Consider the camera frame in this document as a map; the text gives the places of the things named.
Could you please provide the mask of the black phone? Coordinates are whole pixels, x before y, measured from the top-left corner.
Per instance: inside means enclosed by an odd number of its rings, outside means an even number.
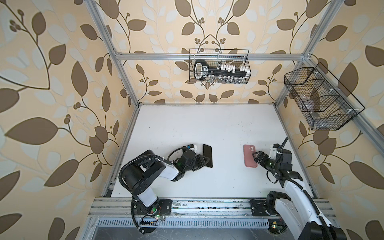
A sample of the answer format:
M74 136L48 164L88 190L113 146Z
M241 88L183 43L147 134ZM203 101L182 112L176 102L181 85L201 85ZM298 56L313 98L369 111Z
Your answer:
M209 161L206 164L206 167L213 168L212 147L209 145L203 144L203 155L204 155L204 157L209 159Z

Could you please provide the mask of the pink phone case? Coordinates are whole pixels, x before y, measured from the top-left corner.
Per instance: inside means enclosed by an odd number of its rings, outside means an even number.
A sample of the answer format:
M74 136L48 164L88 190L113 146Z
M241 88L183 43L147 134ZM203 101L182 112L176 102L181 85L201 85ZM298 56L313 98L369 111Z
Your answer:
M243 145L244 164L247 168L257 168L258 163L254 160L253 153L256 152L255 146Z

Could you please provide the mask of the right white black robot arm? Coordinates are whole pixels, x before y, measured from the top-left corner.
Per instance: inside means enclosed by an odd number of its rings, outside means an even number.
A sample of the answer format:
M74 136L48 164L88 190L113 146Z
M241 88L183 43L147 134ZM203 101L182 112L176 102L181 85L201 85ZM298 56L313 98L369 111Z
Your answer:
M252 156L284 189L284 192L269 192L265 212L270 216L281 216L296 240L347 239L344 231L335 227L317 206L300 173L293 171L291 151L274 145L269 155L258 151Z

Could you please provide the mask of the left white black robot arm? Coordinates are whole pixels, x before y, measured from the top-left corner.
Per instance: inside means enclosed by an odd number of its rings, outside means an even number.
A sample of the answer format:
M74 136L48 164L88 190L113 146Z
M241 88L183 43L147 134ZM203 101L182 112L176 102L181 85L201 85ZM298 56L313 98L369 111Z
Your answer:
M157 208L159 198L151 188L157 178L177 182L186 172L212 166L212 157L197 154L193 144L177 148L166 159L147 150L120 169L118 180L134 200L146 208Z

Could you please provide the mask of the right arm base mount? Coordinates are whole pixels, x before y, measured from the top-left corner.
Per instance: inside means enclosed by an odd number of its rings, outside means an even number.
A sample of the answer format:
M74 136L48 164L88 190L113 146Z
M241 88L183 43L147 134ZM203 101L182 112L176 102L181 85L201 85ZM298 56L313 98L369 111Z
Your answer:
M288 230L287 224L274 209L271 201L251 199L249 203L253 217L259 217L268 220L268 231L272 235L282 235Z

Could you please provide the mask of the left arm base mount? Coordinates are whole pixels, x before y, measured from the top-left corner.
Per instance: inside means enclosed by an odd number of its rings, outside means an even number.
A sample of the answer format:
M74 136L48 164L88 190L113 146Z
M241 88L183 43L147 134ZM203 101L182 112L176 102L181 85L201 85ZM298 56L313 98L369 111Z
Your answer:
M146 207L138 197L132 197L131 218L139 233L151 233L151 228L156 228L159 220L164 221L165 217L171 214L172 203L170 199L157 198L151 206Z

